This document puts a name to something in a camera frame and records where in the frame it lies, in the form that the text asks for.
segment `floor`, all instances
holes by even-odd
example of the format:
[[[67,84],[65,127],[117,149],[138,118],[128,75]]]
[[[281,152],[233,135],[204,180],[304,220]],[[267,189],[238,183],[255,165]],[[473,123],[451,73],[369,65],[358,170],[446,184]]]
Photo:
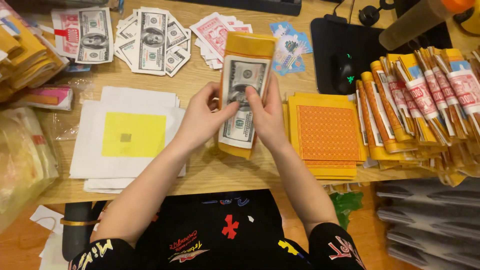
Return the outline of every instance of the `floor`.
[[[418,269],[407,263],[391,258],[385,251],[385,225],[375,215],[378,205],[373,196],[373,185],[362,187],[363,208],[350,214],[348,233],[352,236],[365,267],[369,270]],[[292,209],[282,189],[272,190],[283,218],[285,237],[296,241],[308,250],[308,241],[303,226]],[[47,205],[63,213],[64,205]],[[0,269],[37,270],[49,230],[29,220],[36,206],[27,207],[17,220],[0,234]]]

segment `green plastic bag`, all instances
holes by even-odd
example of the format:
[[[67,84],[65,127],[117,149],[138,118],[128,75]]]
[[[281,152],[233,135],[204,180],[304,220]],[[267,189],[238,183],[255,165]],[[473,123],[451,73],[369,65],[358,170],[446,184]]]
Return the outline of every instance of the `green plastic bag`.
[[[335,207],[336,217],[340,226],[346,231],[348,223],[348,216],[351,211],[358,210],[363,207],[361,199],[363,198],[363,192],[348,192],[344,194],[332,193],[330,199]]]

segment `yellow square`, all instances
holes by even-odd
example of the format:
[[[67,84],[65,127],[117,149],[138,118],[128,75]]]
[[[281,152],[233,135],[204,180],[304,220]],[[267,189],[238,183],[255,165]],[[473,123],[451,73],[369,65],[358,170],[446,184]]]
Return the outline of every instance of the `yellow square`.
[[[102,156],[154,158],[165,147],[165,115],[107,112]]]

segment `wooden desk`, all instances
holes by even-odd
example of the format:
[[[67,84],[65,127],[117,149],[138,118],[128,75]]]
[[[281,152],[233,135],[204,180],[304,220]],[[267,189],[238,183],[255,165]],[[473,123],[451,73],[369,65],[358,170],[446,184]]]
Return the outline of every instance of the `wooden desk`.
[[[348,17],[351,0],[345,0],[337,8],[339,16]],[[353,7],[351,22],[359,24],[358,10],[365,5],[378,6],[376,0],[357,1]],[[191,4],[167,0],[127,0],[125,2],[125,15],[132,13],[133,8],[159,7],[169,10],[184,27],[198,22],[212,12],[219,12],[223,15],[234,15],[238,20],[246,24],[252,24],[254,33],[271,35],[269,24],[274,22],[289,21],[296,30],[310,32],[310,22],[314,18],[323,17],[331,13],[336,3],[321,0],[303,0],[303,6],[298,17],[268,14],[236,10],[207,5]],[[38,9],[29,7],[32,12],[39,12]],[[381,11],[380,21],[375,27],[385,28],[393,21],[393,11]],[[111,13],[113,28],[117,25],[120,15]],[[46,15],[45,24],[51,26],[51,19]],[[480,44],[480,37],[467,37],[461,33],[458,26],[453,22],[448,23],[453,45],[463,53],[468,53]],[[209,81],[219,81],[220,72],[213,71],[205,65],[200,56],[198,47],[193,46],[196,37],[192,36],[192,57],[184,67],[173,77],[152,76],[132,73],[123,61],[114,58],[112,63],[100,64],[92,67],[91,80],[93,82],[93,99],[100,100],[102,87],[121,86],[147,90],[167,91],[176,93],[181,99],[180,106],[186,108],[191,96]],[[304,54],[306,71],[302,73],[287,74],[279,76],[280,90],[282,96],[292,95],[295,91],[316,93],[315,74],[313,67],[313,55]],[[56,112],[57,118],[64,126],[76,125],[80,117],[78,96],[74,100],[74,109],[71,112]],[[39,117],[46,130],[51,133],[53,113],[43,111]],[[219,154],[212,155],[208,147],[212,145],[209,141],[204,148],[194,153],[187,162],[187,174],[178,179],[173,185],[169,194],[182,195],[206,192],[237,191],[248,189],[274,188],[281,185],[278,172],[268,150],[258,143],[255,147],[255,155],[251,161]],[[73,155],[75,141],[55,141],[53,146],[57,152],[60,163],[61,177],[45,191],[39,198],[39,204],[56,204],[80,201],[95,201],[113,199],[116,195],[86,193],[83,191],[83,180],[69,179],[70,162]],[[426,170],[387,170],[380,172],[378,169],[358,168],[356,180],[352,182],[383,181],[391,179],[405,179],[416,177],[434,176]],[[318,181],[319,184],[342,183],[342,181]]]

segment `black shirt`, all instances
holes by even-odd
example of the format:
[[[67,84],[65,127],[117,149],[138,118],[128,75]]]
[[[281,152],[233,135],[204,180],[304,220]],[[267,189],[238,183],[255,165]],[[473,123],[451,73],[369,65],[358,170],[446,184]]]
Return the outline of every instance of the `black shirt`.
[[[134,249],[103,239],[69,264],[91,269],[365,269],[350,235],[317,225],[309,252],[284,237],[269,190],[170,196]]]

